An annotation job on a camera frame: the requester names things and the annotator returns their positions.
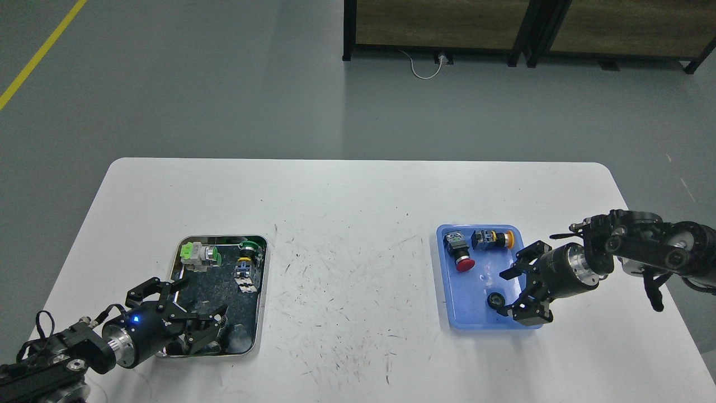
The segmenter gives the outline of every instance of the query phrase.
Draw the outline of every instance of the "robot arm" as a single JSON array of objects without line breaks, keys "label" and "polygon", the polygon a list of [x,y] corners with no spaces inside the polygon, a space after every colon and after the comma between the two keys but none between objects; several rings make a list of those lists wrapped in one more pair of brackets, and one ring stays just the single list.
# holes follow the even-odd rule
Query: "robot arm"
[{"label": "robot arm", "polygon": [[569,226],[584,246],[568,243],[552,249],[537,241],[517,252],[515,263],[500,273],[505,280],[526,274],[526,286],[514,303],[498,293],[488,305],[525,326],[550,323],[549,304],[557,298],[595,289],[614,271],[617,257],[625,272],[644,278],[652,307],[664,310],[659,287],[678,275],[690,288],[716,295],[716,231],[695,222],[663,222],[653,213],[611,210]]},{"label": "robot arm", "polygon": [[[173,302],[173,296],[186,287],[187,279],[173,283],[150,278],[127,292],[125,310],[113,304],[93,321],[88,317],[60,333],[44,335],[23,344],[16,363],[0,366],[0,402],[84,402],[90,387],[84,374],[92,368],[106,374],[119,364],[134,368],[169,343],[177,343],[186,354],[194,354],[215,341],[223,330],[226,305],[208,315],[187,313]],[[147,297],[159,294],[157,300]],[[94,328],[107,319],[112,308],[119,316],[106,322],[102,335]]]}]

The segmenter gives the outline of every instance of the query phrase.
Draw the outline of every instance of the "wooden cabinet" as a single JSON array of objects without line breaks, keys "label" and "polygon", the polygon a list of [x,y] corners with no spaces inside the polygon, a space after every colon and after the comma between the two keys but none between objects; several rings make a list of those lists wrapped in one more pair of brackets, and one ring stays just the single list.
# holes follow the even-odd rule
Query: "wooden cabinet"
[{"label": "wooden cabinet", "polygon": [[528,65],[544,55],[600,60],[684,60],[693,72],[714,48],[716,0],[545,1],[553,10],[528,40]]},{"label": "wooden cabinet", "polygon": [[345,1],[344,60],[354,47],[420,48],[502,53],[512,64],[522,51],[537,1]]}]

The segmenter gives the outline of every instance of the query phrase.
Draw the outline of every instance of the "electrical component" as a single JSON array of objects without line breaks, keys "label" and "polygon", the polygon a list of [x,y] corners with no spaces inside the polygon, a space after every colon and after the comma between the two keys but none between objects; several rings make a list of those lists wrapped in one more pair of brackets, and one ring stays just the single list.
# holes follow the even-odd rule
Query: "electrical component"
[{"label": "electrical component", "polygon": [[263,259],[263,248],[256,242],[243,241],[238,244],[238,261],[233,278],[242,293],[255,293],[261,287],[261,276],[256,269]]},{"label": "electrical component", "polygon": [[475,266],[475,261],[470,259],[468,243],[460,231],[448,232],[442,241],[447,248],[447,253],[455,259],[458,272],[466,272]]},{"label": "electrical component", "polygon": [[221,254],[216,246],[204,246],[201,242],[181,245],[179,256],[187,270],[193,272],[206,272],[209,267],[221,266]]},{"label": "electrical component", "polygon": [[474,250],[488,250],[494,247],[512,249],[515,246],[515,234],[510,230],[495,232],[491,229],[482,229],[473,232],[471,239]]}]

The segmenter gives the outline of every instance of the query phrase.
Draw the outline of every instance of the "stainless steel tray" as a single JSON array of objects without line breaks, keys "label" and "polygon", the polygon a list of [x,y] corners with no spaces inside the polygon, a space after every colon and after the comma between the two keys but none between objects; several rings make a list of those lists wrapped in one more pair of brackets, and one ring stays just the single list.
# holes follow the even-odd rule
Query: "stainless steel tray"
[{"label": "stainless steel tray", "polygon": [[[263,259],[257,264],[257,277],[261,286],[256,293],[242,293],[233,279],[233,268],[238,259],[238,244],[249,240],[263,248]],[[185,270],[179,250],[186,242],[202,242],[216,246],[222,257],[221,266],[210,267],[206,272]],[[175,252],[174,264],[169,274],[171,280],[189,278],[187,288],[178,292],[174,302],[187,312],[210,313],[226,304],[226,324],[214,343],[197,354],[187,356],[175,344],[169,344],[158,356],[197,357],[197,356],[240,356],[247,354],[258,343],[257,334],[260,321],[260,307],[263,288],[266,282],[269,249],[266,239],[260,235],[222,235],[188,237],[180,242]]]}]

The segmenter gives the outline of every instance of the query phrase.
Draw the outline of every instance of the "gray floor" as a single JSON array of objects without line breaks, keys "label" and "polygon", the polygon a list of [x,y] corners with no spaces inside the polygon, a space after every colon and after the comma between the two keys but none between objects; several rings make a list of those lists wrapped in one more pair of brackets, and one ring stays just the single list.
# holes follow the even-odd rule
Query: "gray floor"
[{"label": "gray floor", "polygon": [[[0,4],[2,90],[73,3]],[[458,58],[422,81],[400,53],[341,54],[341,1],[90,0],[0,112],[0,361],[123,156],[598,161],[630,208],[716,225],[716,57],[693,76]],[[668,286],[716,375],[716,298]]]}]

